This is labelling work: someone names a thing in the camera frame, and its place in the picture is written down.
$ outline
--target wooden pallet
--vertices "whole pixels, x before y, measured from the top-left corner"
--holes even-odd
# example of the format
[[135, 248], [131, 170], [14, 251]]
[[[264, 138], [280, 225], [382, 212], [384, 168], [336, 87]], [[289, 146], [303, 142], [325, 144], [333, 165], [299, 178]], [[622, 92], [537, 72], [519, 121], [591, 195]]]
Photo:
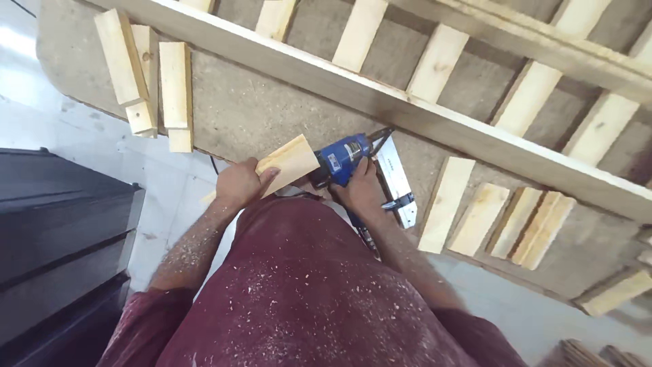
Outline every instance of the wooden pallet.
[[[514, 135], [513, 130], [487, 125], [435, 104], [437, 90], [447, 81], [446, 73], [450, 75], [468, 37], [474, 37], [536, 60], [526, 68], [522, 80], [515, 83], [517, 89], [510, 92], [507, 104], [522, 100], [519, 95], [523, 93], [532, 94], [532, 85], [546, 81], [542, 75], [557, 78], [566, 74], [608, 90], [602, 101], [594, 106], [593, 115], [589, 114], [593, 117], [587, 117], [584, 127], [578, 130], [578, 137], [571, 140], [574, 146], [582, 146], [584, 135], [591, 138], [594, 135], [589, 134], [595, 134], [595, 129], [591, 129], [596, 124], [595, 116], [612, 116], [613, 110], [632, 110], [638, 104], [652, 102], [652, 68], [644, 64], [652, 52], [647, 41], [652, 27], [646, 29], [632, 49], [635, 57], [628, 57], [583, 40], [585, 29], [564, 31], [560, 25], [565, 22], [559, 17], [553, 20], [558, 28], [488, 0], [392, 0], [396, 7], [441, 22], [407, 92], [357, 74], [387, 6], [384, 0], [357, 0], [333, 63], [277, 41], [284, 39], [291, 18], [287, 11], [293, 8], [293, 1], [268, 1], [274, 1], [277, 8], [268, 9], [269, 17], [261, 15], [259, 24], [265, 22], [265, 27], [261, 26], [265, 32], [259, 35], [172, 0], [90, 0], [104, 8], [121, 8], [137, 22], [151, 25], [177, 39], [553, 187], [580, 201], [642, 223], [652, 223], [652, 191], [645, 187], [599, 170], [587, 159], [581, 161], [554, 152], [524, 140], [518, 133]], [[580, 5], [571, 6], [571, 1]], [[563, 6], [567, 11], [590, 13], [585, 28], [597, 21], [600, 9], [588, 11], [586, 8], [593, 2], [571, 1]], [[444, 54], [433, 52], [439, 45], [445, 45]], [[443, 74], [433, 76], [427, 72], [427, 65], [440, 65], [440, 62], [444, 65], [440, 68]], [[419, 82], [422, 77], [426, 82]], [[437, 90], [430, 94], [417, 91], [427, 86], [428, 78], [434, 78]], [[538, 101], [545, 101], [547, 95], [538, 93], [536, 97]], [[524, 113], [535, 115], [536, 110]], [[622, 125], [623, 122], [610, 124]], [[600, 137], [602, 146], [608, 147], [609, 141], [613, 142], [619, 134], [617, 127], [610, 131]], [[588, 155], [595, 160], [596, 155], [603, 154], [602, 150]]]

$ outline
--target tiled floor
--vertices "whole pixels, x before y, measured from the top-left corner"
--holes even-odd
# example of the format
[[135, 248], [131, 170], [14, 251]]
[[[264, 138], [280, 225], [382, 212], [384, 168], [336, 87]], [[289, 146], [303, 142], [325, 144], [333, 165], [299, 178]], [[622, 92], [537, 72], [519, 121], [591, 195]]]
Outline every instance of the tiled floor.
[[[38, 0], [18, 1], [38, 14]], [[142, 290], [166, 251], [205, 209], [200, 199], [213, 189], [215, 172], [202, 153], [172, 154], [166, 137], [133, 137], [126, 123], [62, 96], [33, 55], [36, 32], [31, 15], [0, 0], [0, 147], [45, 146], [146, 188], [128, 267], [132, 287]], [[218, 256], [225, 256], [224, 250]], [[581, 339], [594, 351], [611, 343], [652, 361], [652, 315], [642, 308], [627, 304], [617, 315], [593, 319], [480, 268], [448, 257], [431, 260], [469, 309], [494, 322], [531, 365], [564, 338]], [[616, 320], [623, 315], [634, 327]]]

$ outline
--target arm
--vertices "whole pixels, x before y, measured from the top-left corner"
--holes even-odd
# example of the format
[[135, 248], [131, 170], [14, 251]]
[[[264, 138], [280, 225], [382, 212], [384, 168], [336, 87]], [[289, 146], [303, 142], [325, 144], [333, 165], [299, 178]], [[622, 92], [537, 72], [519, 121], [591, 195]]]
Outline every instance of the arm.
[[195, 293], [199, 290], [226, 226], [241, 209], [260, 199], [280, 173], [278, 168], [271, 167], [259, 177], [257, 164], [255, 158], [249, 158], [220, 173], [215, 200], [165, 256], [152, 277], [150, 289], [185, 288]]
[[383, 262], [402, 273], [430, 308], [465, 310], [452, 287], [432, 268], [424, 254], [398, 226], [392, 213], [381, 208], [385, 196], [376, 177], [376, 166], [363, 158], [347, 187], [332, 185], [344, 206], [357, 214], [369, 229]]

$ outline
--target wooden beam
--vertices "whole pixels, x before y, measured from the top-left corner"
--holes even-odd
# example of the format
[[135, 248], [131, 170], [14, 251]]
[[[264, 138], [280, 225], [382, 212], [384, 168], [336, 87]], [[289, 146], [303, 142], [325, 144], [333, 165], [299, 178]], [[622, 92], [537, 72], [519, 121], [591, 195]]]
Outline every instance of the wooden beam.
[[536, 269], [575, 206], [575, 199], [547, 192], [512, 256], [514, 264]]
[[391, 0], [492, 46], [526, 56], [574, 79], [642, 104], [652, 103], [652, 70], [607, 47], [582, 40], [491, 0]]
[[490, 183], [481, 184], [457, 224], [448, 249], [473, 257], [498, 217], [507, 197], [509, 197], [508, 189]]
[[444, 161], [424, 216], [419, 250], [441, 253], [474, 165], [472, 159], [447, 157]]
[[333, 63], [359, 72], [387, 9], [387, 0], [356, 0]]
[[[551, 24], [564, 33], [584, 39], [600, 20], [609, 2], [611, 0], [565, 0]], [[516, 136], [524, 136], [561, 75], [559, 70], [535, 60], [528, 61], [491, 124]]]
[[412, 74], [407, 94], [437, 103], [468, 40], [466, 33], [444, 24], [437, 25]]
[[506, 259], [521, 232], [532, 217], [542, 191], [531, 187], [519, 187], [505, 209], [486, 251], [491, 256]]
[[628, 269], [579, 296], [574, 303], [590, 316], [599, 317], [650, 289], [652, 277], [647, 270]]
[[[143, 138], [158, 137], [158, 35], [152, 27], [147, 25], [132, 25], [131, 30], [134, 34], [134, 42], [140, 59], [140, 66], [145, 77], [147, 85], [147, 94], [149, 95], [149, 110], [151, 111], [151, 128], [142, 133], [136, 133]], [[135, 115], [134, 111], [126, 108], [127, 116]]]
[[95, 16], [115, 98], [123, 107], [148, 99], [134, 35], [127, 16], [116, 9]]
[[297, 0], [265, 0], [260, 10], [256, 33], [284, 42]]
[[[407, 129], [472, 157], [480, 157], [487, 163], [566, 192], [579, 200], [642, 223], [652, 223], [652, 191], [642, 186], [494, 129], [448, 108], [410, 99], [404, 91], [344, 70], [287, 44], [266, 39], [216, 16], [169, 0], [90, 2], [105, 8], [127, 8], [134, 19], [170, 36], [185, 39], [197, 47], [368, 114], [379, 121]], [[603, 60], [601, 65], [606, 65], [608, 62]], [[640, 76], [635, 79], [637, 82], [644, 80]]]
[[[629, 55], [646, 65], [652, 65], [652, 22], [638, 37]], [[573, 133], [563, 153], [587, 165], [597, 166], [639, 106], [638, 102], [603, 91]]]

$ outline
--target wooden slat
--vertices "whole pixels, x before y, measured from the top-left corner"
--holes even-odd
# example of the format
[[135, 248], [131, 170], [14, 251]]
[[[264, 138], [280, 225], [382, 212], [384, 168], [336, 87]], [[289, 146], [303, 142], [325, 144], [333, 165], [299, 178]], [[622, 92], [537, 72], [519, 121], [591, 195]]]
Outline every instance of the wooden slat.
[[[90, 2], [105, 8], [126, 8], [134, 19], [172, 37], [185, 39], [197, 47], [368, 114], [379, 121], [392, 123], [472, 157], [480, 157], [487, 163], [553, 187], [579, 200], [642, 223], [652, 223], [652, 191], [642, 186], [494, 129], [448, 108], [420, 99], [410, 99], [404, 91], [348, 72], [287, 44], [266, 39], [253, 31], [175, 1]], [[473, 36], [472, 29], [466, 33]], [[544, 35], [539, 35], [538, 38], [546, 39]], [[561, 48], [556, 44], [550, 52], [562, 54]], [[609, 62], [604, 55], [609, 55], [610, 51], [605, 48], [599, 50], [604, 51], [600, 54], [600, 64], [610, 72], [628, 68], [626, 66], [629, 60], [624, 56], [622, 58], [626, 61], [621, 59], [618, 63]], [[583, 55], [583, 66], [578, 69], [591, 70], [591, 65], [598, 60], [598, 56], [586, 52]], [[630, 83], [645, 80], [638, 73], [632, 80], [620, 72], [618, 75], [616, 79], [629, 86], [633, 86]], [[652, 89], [647, 95], [652, 96]]]
[[542, 191], [531, 187], [519, 187], [505, 209], [505, 213], [494, 231], [486, 251], [491, 256], [506, 259], [525, 228]]
[[283, 42], [297, 0], [265, 0], [260, 10], [256, 33]]
[[95, 16], [115, 98], [127, 107], [148, 99], [129, 19], [116, 9]]
[[[158, 35], [147, 25], [133, 24], [131, 30], [145, 77], [147, 94], [150, 96], [148, 102], [152, 121], [150, 130], [135, 135], [156, 139], [158, 137]], [[128, 107], [127, 116], [130, 114], [134, 113], [130, 112]]]
[[[565, 0], [552, 21], [558, 30], [584, 39], [611, 0]], [[516, 136], [525, 135], [561, 78], [562, 72], [535, 60], [527, 62], [491, 124]]]
[[508, 196], [509, 190], [504, 187], [481, 184], [457, 224], [448, 249], [472, 257], [480, 248]]
[[[635, 60], [652, 65], [652, 22], [638, 37], [629, 55]], [[639, 106], [638, 102], [610, 91], [603, 91], [573, 133], [563, 153], [587, 165], [597, 166]]]
[[441, 253], [446, 237], [451, 229], [453, 218], [462, 200], [464, 190], [471, 177], [475, 161], [448, 157], [444, 162], [435, 188], [419, 239], [419, 250]]
[[639, 103], [652, 102], [651, 69], [494, 1], [392, 0], [392, 5], [534, 59], [574, 79], [596, 84]]
[[574, 301], [587, 314], [598, 317], [650, 289], [652, 277], [647, 270], [628, 269]]
[[362, 69], [385, 9], [387, 0], [356, 0], [333, 56], [335, 65], [353, 72]]
[[437, 25], [412, 74], [407, 93], [437, 103], [468, 40], [466, 33], [444, 24]]

